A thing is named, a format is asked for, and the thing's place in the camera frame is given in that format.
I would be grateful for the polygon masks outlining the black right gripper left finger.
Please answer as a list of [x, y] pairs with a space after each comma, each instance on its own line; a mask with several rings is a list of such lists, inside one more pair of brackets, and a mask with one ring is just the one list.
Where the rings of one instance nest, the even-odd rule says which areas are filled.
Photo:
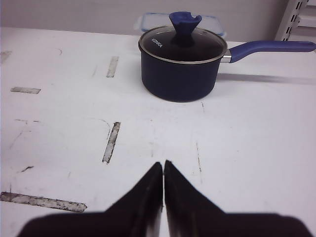
[[162, 166], [159, 162], [104, 212], [52, 214], [29, 221], [20, 237], [158, 236], [162, 209]]

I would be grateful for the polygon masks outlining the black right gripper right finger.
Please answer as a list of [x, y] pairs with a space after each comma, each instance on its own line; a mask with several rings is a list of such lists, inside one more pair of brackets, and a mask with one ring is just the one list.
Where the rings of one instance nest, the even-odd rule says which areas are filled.
[[172, 237], [310, 237], [304, 223], [276, 213], [227, 213], [166, 160], [164, 197]]

